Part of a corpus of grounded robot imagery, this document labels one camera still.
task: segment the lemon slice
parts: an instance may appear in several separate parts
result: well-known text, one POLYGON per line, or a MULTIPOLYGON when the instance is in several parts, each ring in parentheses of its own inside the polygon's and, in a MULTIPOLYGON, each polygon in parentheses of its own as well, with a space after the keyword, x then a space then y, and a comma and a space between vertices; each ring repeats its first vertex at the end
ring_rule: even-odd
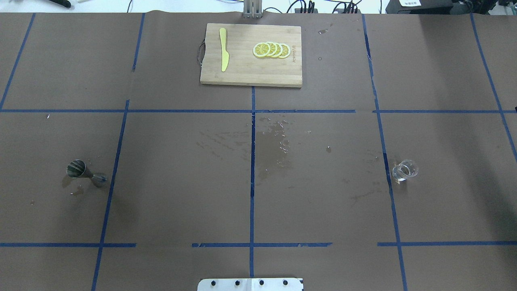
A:
POLYGON ((282 51, 283 51, 282 46, 277 42, 275 42, 275 46, 278 48, 277 53, 274 55, 271 55, 271 57, 279 57, 282 54, 282 51))
POLYGON ((272 56, 277 53, 278 47, 275 45, 276 42, 268 41, 267 44, 269 45, 269 53, 267 56, 272 56))
POLYGON ((267 42, 259 42, 253 47, 253 55, 256 57, 265 57, 271 50, 271 46, 267 42))
POLYGON ((291 54, 291 48, 290 46, 286 45, 285 43, 280 43, 280 46, 282 47, 282 53, 278 56, 279 59, 285 59, 291 54))

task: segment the jigger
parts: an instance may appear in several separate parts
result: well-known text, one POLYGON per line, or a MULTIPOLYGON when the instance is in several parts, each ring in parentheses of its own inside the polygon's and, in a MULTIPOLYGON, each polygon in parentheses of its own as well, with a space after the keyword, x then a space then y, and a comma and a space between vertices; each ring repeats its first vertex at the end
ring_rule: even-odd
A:
POLYGON ((76 159, 66 167, 66 174, 71 178, 90 178, 92 183, 97 187, 102 187, 108 181, 108 178, 103 173, 92 173, 86 167, 86 164, 80 159, 76 159))

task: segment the knife blade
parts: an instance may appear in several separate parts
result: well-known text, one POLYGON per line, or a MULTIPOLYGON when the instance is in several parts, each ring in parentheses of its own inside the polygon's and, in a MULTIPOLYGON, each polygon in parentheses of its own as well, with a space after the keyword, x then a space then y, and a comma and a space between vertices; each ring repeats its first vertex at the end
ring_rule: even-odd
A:
POLYGON ((228 62, 230 61, 230 54, 226 51, 226 29, 221 27, 219 29, 219 37, 221 38, 221 71, 226 71, 228 62))

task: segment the metal bracket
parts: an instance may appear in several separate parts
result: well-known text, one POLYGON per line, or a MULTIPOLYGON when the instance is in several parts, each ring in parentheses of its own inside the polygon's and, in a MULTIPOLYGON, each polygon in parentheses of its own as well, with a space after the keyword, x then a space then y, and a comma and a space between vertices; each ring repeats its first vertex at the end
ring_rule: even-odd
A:
POLYGON ((203 279, 197 291, 303 291, 302 278, 203 279))
POLYGON ((262 0, 244 0, 244 18, 262 18, 262 0))

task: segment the wooden cutting board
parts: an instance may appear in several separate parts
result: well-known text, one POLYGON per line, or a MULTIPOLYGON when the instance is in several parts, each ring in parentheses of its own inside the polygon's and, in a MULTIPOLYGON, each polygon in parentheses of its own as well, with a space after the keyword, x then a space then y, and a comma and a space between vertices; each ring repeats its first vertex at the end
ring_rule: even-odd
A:
POLYGON ((296 88, 302 85, 300 26, 208 23, 205 44, 201 84, 296 88), (221 71, 219 37, 219 29, 222 27, 227 32, 226 50, 230 54, 230 61, 224 72, 221 71), (285 59, 255 57, 255 44, 267 41, 289 45, 290 56, 285 59))

